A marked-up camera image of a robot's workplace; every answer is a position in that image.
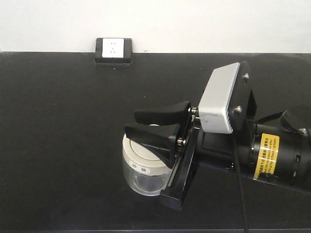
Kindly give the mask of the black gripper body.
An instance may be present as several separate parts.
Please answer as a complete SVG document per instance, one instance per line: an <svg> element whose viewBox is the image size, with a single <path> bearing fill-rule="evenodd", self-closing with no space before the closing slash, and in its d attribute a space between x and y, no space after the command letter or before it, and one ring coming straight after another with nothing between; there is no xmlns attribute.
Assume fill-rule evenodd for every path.
<svg viewBox="0 0 311 233"><path fill-rule="evenodd" d="M232 134L194 130L172 184L160 193L161 203L181 210L199 166L234 172L238 178L247 177L254 168L251 155L257 129L254 123L256 110L255 104L248 105L242 128Z"/></svg>

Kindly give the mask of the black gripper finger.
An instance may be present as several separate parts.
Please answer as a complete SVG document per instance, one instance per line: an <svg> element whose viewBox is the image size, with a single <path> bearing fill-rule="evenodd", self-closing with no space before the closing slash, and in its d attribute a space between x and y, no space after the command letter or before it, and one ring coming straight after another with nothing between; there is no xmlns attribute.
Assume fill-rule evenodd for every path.
<svg viewBox="0 0 311 233"><path fill-rule="evenodd" d="M151 125L173 125L184 124L190 114L188 109L191 107L189 101L182 101L170 106L148 109L136 109L134 117L136 123Z"/></svg>
<svg viewBox="0 0 311 233"><path fill-rule="evenodd" d="M151 126L126 124L126 137L149 148L163 163L172 168L175 164L179 124Z"/></svg>

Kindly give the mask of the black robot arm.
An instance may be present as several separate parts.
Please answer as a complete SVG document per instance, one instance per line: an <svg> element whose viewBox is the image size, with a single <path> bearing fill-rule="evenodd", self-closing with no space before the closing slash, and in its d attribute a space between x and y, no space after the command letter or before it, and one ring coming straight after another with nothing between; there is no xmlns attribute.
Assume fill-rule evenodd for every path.
<svg viewBox="0 0 311 233"><path fill-rule="evenodd" d="M136 110L125 126L123 172L129 186L180 210L199 166L291 190L311 190L311 109L299 105L254 121L250 104L231 133L203 128L187 101Z"/></svg>

